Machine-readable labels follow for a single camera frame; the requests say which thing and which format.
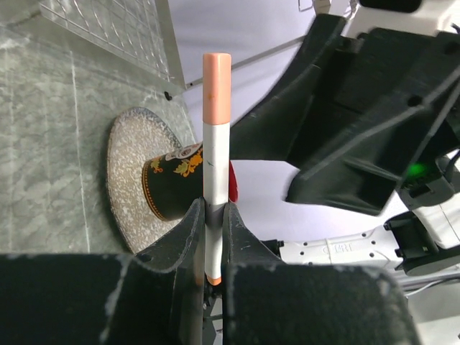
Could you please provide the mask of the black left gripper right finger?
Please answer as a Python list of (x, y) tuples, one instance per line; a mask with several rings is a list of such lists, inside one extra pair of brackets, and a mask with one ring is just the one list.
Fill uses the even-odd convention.
[(287, 267), (244, 224), (238, 208), (224, 210), (222, 254), (225, 344), (286, 344), (282, 313)]

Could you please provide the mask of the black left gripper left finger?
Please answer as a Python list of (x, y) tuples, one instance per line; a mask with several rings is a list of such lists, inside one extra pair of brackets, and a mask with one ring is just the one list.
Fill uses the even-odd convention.
[(166, 235), (137, 255), (153, 281), (144, 294), (144, 316), (166, 344), (201, 344), (205, 202), (194, 200), (183, 219)]

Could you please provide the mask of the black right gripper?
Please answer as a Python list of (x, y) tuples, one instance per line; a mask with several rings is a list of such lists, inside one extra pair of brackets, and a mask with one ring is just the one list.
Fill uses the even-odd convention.
[(297, 169), (285, 199), (375, 216), (395, 191), (441, 203), (459, 174), (459, 36), (374, 28), (344, 37), (317, 16), (282, 77), (231, 127), (232, 160)]

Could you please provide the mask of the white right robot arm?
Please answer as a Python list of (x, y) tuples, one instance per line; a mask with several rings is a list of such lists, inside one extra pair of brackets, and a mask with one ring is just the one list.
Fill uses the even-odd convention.
[(457, 1), (360, 1), (317, 14), (289, 66), (231, 127), (233, 160), (296, 167), (288, 203), (370, 216), (360, 234), (264, 242), (285, 262), (372, 265), (430, 276), (459, 263)]

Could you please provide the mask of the salmon capped white marker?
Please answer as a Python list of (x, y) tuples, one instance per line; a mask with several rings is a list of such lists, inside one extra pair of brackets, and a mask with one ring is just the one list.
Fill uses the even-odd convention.
[(203, 197), (205, 198), (205, 274), (221, 283), (224, 207), (229, 199), (231, 56), (203, 55)]

